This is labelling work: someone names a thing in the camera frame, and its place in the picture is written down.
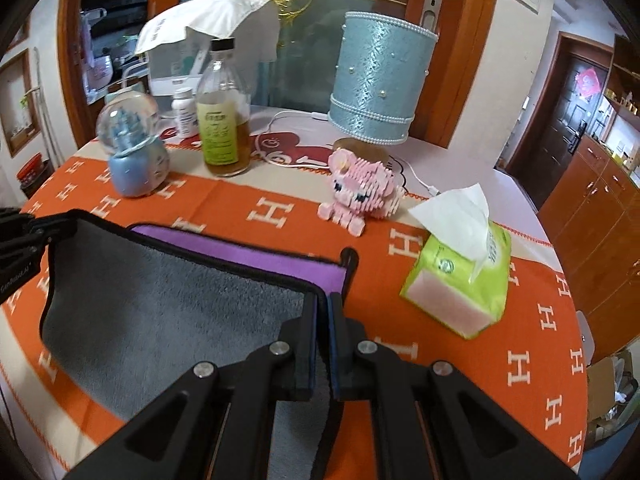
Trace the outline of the grey purple microfibre towel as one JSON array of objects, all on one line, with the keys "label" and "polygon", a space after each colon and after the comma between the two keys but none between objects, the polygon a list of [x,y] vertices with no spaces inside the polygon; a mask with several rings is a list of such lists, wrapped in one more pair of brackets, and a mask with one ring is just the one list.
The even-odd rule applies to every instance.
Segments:
[{"label": "grey purple microfibre towel", "polygon": [[349,290],[355,249],[309,257],[152,223],[124,228],[79,210],[48,225],[40,337],[64,372],[121,419],[189,366],[239,362],[310,316],[300,382],[310,403],[277,409],[268,474],[324,477],[343,417],[330,390],[328,307]]}]

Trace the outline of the orange H-pattern tablecloth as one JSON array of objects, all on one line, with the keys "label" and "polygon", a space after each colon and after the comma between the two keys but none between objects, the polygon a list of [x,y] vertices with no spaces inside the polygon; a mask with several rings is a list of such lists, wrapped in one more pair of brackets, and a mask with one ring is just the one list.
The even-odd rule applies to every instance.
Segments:
[{"label": "orange H-pattern tablecloth", "polygon": [[[568,466],[587,439],[587,359],[570,289],[551,246],[513,232],[508,302],[501,320],[464,339],[400,296],[427,234],[411,218],[418,194],[392,220],[371,221],[360,237],[319,219],[330,197],[319,171],[255,162],[245,174],[215,178],[202,155],[175,148],[166,183],[128,200],[116,194],[100,144],[72,156],[34,196],[31,214],[83,209],[108,221],[204,233],[250,245],[333,259],[345,247],[359,266],[346,313],[368,335],[420,364],[446,360],[490,394]],[[122,426],[90,399],[43,347],[38,333],[49,289],[39,273],[1,308],[1,406],[18,442],[44,478],[59,479]]]}]

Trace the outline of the green tissue pack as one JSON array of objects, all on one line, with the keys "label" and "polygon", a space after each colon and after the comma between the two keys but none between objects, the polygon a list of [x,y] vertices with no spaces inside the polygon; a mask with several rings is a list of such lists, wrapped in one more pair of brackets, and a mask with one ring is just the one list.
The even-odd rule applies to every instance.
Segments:
[{"label": "green tissue pack", "polygon": [[465,339],[506,308],[511,235],[489,218],[482,187],[443,192],[409,210],[430,236],[400,296]]}]

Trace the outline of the blue snow globe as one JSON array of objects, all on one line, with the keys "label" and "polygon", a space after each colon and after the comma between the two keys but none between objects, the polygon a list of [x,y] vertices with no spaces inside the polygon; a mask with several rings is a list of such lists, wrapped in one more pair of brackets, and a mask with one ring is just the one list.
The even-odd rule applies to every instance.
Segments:
[{"label": "blue snow globe", "polygon": [[166,180],[169,154],[159,122],[152,96],[133,88],[113,93],[100,111],[96,137],[107,152],[111,180],[121,196],[148,195]]}]

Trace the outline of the cardboard box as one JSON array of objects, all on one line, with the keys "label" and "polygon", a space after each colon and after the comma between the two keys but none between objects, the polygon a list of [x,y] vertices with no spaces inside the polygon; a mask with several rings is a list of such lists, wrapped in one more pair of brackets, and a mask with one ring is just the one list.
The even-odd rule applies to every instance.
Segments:
[{"label": "cardboard box", "polygon": [[625,349],[588,370],[589,445],[603,441],[639,419],[639,379]]}]

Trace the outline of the small white pill bottle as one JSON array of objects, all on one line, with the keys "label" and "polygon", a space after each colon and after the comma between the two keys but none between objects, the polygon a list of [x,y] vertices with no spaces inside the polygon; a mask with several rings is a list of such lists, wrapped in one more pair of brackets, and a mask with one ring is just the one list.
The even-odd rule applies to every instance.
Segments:
[{"label": "small white pill bottle", "polygon": [[177,89],[171,101],[175,113],[177,134],[181,139],[189,139],[198,134],[198,115],[193,90],[189,87]]}]

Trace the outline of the pink brick pig figure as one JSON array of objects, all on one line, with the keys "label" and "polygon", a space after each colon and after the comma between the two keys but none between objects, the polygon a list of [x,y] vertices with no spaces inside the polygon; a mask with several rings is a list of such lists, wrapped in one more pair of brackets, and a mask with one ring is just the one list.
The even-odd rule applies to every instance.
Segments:
[{"label": "pink brick pig figure", "polygon": [[361,236],[369,218],[386,219],[398,211],[405,190],[382,162],[369,162],[346,148],[328,159],[332,200],[318,207],[318,217],[352,236]]}]

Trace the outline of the glass bottle yellow liquid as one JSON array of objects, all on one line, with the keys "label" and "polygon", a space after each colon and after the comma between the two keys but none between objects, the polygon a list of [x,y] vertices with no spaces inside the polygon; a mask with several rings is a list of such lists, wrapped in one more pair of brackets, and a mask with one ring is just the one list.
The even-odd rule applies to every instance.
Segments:
[{"label": "glass bottle yellow liquid", "polygon": [[210,61],[196,87],[198,135],[204,162],[218,177],[250,166],[250,92],[233,61],[234,39],[213,39]]}]

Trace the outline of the wooden glass sliding door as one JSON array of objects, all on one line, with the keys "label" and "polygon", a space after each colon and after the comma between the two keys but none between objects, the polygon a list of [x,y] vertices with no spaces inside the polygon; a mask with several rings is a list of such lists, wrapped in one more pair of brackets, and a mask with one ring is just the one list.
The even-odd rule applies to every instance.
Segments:
[{"label": "wooden glass sliding door", "polygon": [[[60,0],[58,6],[58,66],[62,95],[76,145],[94,137],[94,114],[81,88],[79,12],[83,1]],[[419,21],[426,0],[277,0],[282,8],[281,58],[288,65],[277,72],[279,93],[272,105],[304,110],[303,75],[311,82],[327,82],[329,66],[322,54],[337,58],[337,41],[344,15],[351,10],[369,10]],[[446,148],[469,97],[473,79],[489,35],[497,0],[442,0],[437,23],[439,40],[420,95],[416,119],[410,133]],[[146,18],[160,14],[179,0],[141,0],[136,3]]]}]

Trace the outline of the white cloth-covered plastic box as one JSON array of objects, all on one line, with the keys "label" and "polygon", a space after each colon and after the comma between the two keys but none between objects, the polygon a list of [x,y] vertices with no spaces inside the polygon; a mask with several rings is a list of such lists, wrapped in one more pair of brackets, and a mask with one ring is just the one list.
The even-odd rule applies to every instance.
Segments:
[{"label": "white cloth-covered plastic box", "polygon": [[169,100],[194,89],[210,62],[210,43],[234,40],[233,59],[246,88],[259,92],[259,77],[277,59],[280,18],[273,0],[189,0],[151,18],[136,52],[148,60],[152,96]]}]

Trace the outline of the brown wooden cabinet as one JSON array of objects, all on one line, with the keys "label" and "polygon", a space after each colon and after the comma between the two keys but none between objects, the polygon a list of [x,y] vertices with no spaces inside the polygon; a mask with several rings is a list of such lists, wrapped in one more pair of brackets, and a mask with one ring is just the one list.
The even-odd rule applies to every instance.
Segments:
[{"label": "brown wooden cabinet", "polygon": [[594,358],[639,336],[639,192],[588,134],[538,212],[575,308],[589,324]]}]

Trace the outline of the red white cartoon mat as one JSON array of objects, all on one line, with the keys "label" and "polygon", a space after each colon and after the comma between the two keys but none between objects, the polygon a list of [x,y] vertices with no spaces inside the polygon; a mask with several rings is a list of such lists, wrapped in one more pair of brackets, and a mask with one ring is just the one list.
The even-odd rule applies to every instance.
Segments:
[{"label": "red white cartoon mat", "polygon": [[292,132],[261,133],[258,149],[252,153],[247,170],[227,179],[212,174],[204,164],[200,139],[181,139],[176,130],[162,133],[169,153],[170,171],[162,191],[174,194],[191,178],[224,181],[258,190],[288,195],[312,202],[331,197],[329,171],[326,169],[331,149],[326,145],[304,145]]}]

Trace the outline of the dark entrance door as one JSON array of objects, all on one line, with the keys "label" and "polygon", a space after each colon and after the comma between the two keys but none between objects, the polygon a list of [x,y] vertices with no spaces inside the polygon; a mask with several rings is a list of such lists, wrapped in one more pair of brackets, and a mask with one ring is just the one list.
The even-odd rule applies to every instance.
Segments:
[{"label": "dark entrance door", "polygon": [[572,161],[602,100],[613,49],[561,32],[537,103],[506,172],[540,209]]}]

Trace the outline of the blue pearl table lamp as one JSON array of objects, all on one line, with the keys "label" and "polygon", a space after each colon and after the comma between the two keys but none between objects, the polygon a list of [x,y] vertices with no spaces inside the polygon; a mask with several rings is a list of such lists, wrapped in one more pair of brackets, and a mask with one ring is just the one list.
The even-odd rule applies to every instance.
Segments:
[{"label": "blue pearl table lamp", "polygon": [[438,41],[430,30],[385,14],[345,14],[330,95],[329,122],[347,148],[370,162],[388,161],[404,143]]}]

